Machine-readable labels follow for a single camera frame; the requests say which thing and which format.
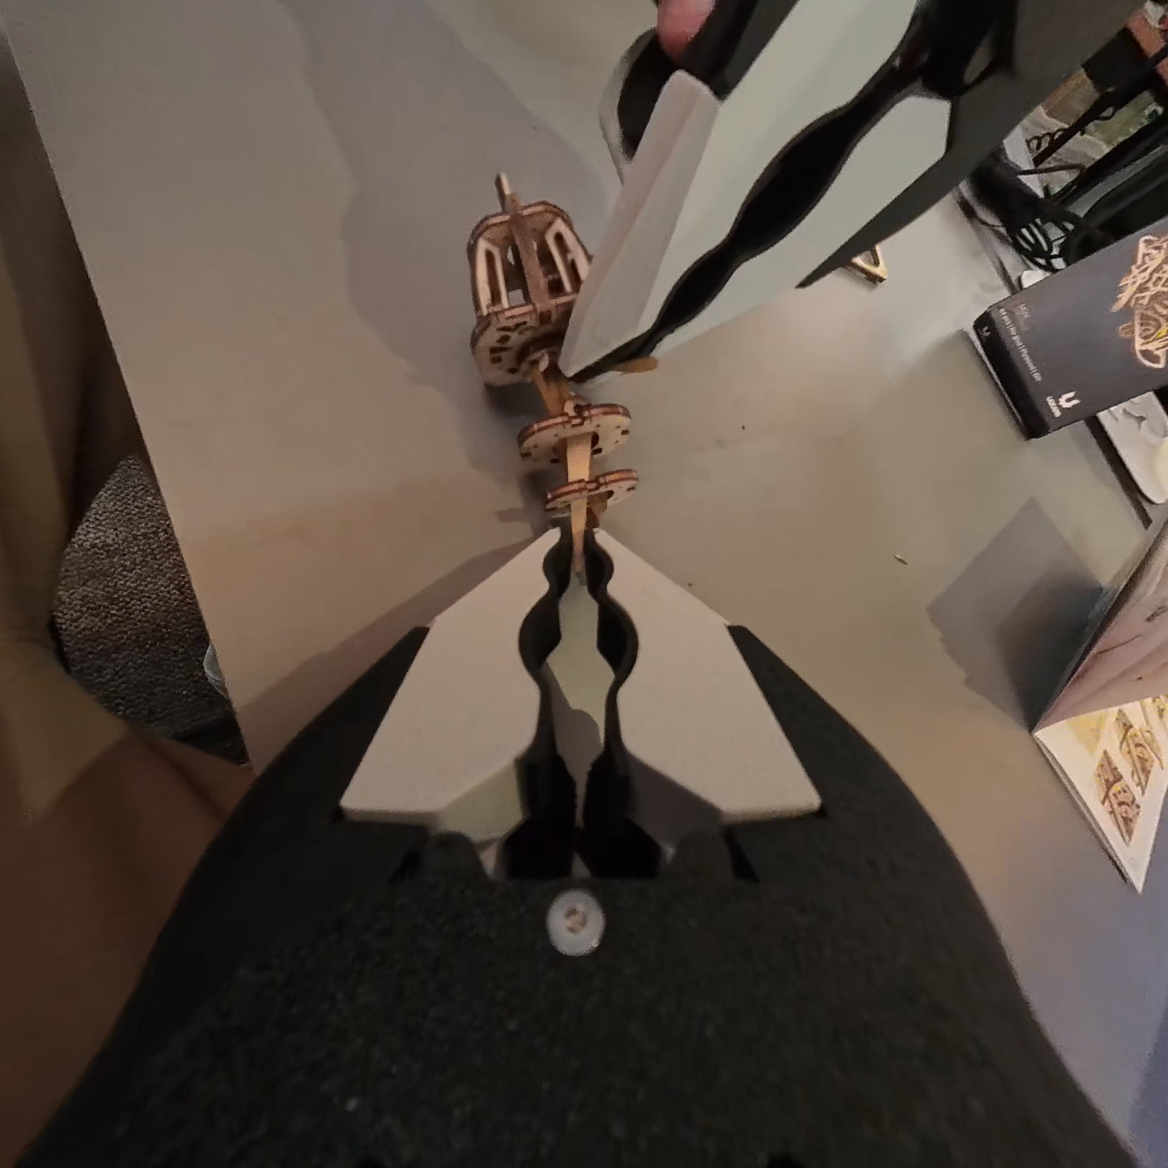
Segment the white stand base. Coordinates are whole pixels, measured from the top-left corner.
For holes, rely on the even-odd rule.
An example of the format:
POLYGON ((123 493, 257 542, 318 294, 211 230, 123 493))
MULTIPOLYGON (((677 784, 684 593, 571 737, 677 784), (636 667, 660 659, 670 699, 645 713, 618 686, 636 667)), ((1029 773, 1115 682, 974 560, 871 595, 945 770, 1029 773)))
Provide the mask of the white stand base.
POLYGON ((1166 411, 1157 392, 1095 415, 1133 486, 1151 504, 1166 503, 1166 411))

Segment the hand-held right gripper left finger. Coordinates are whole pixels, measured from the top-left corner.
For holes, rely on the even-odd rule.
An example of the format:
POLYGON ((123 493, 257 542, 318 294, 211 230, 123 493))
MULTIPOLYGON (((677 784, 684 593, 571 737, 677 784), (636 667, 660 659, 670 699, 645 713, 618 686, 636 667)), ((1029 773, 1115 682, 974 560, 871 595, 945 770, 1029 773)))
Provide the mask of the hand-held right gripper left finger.
POLYGON ((511 878, 570 873, 577 785, 545 663, 571 566, 571 536, 547 529, 429 623, 340 798, 346 823, 495 844, 511 878))

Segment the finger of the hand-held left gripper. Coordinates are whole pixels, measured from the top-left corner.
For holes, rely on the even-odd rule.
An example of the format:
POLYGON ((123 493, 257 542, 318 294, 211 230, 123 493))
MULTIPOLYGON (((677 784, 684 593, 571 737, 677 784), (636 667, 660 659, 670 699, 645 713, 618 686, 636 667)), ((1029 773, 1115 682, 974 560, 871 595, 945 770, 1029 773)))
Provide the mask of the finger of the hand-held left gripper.
POLYGON ((652 356, 744 264, 785 250, 894 97, 919 2, 717 2, 657 93, 578 293, 560 367, 652 356))
POLYGON ((894 197, 940 161, 952 101, 923 86, 871 86, 801 130, 746 191, 727 232, 695 255, 673 282, 636 356, 696 333, 698 318, 720 299, 728 315, 807 278, 894 197))

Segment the black cardboard box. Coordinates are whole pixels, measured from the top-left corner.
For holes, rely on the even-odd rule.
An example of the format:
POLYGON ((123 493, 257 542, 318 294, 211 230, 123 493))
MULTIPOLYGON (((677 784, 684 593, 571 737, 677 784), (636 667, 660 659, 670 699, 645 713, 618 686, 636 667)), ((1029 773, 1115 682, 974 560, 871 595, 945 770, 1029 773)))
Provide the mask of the black cardboard box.
POLYGON ((972 335, 1040 439, 1166 385, 1166 219, 991 304, 972 335))

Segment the person's left hand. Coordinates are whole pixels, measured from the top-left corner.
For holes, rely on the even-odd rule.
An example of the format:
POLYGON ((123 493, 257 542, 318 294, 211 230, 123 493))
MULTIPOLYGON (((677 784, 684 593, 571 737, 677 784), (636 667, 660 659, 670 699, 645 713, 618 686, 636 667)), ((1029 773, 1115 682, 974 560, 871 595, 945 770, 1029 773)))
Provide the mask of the person's left hand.
POLYGON ((716 4, 716 1, 703 0, 656 2, 655 33, 670 59, 680 59, 710 18, 716 4))

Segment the wooden gear model assembly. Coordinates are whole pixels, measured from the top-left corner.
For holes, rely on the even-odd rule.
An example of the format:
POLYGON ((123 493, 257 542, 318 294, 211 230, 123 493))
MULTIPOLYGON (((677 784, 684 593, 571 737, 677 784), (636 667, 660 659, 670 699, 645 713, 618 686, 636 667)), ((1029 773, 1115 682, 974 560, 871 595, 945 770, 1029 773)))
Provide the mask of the wooden gear model assembly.
POLYGON ((591 254, 560 205, 518 196, 504 172, 493 179, 499 210, 471 229, 467 258, 474 304, 471 354, 489 389, 531 385, 545 415, 518 431, 529 472, 560 472, 545 490, 545 513, 567 524, 573 571, 586 572, 585 540, 638 485, 634 470, 602 470, 631 433, 620 403, 593 401, 560 368, 560 353, 591 254))

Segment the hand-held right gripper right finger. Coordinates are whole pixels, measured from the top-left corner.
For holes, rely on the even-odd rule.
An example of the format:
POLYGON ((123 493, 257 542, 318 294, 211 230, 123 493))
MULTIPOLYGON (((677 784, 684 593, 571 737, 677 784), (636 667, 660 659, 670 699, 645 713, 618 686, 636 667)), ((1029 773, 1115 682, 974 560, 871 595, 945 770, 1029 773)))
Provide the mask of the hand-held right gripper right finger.
POLYGON ((823 799, 735 629, 603 531, 585 536, 596 646, 611 670, 581 860, 650 878, 692 837, 817 813, 823 799))

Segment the white instruction booklet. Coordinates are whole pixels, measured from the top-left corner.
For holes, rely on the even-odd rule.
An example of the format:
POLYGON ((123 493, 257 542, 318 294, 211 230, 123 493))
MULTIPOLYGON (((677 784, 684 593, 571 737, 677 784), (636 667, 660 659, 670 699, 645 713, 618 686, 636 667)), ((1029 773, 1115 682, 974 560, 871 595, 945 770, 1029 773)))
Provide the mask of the white instruction booklet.
POLYGON ((1090 616, 1031 738, 1141 894, 1166 792, 1166 525, 1090 616))

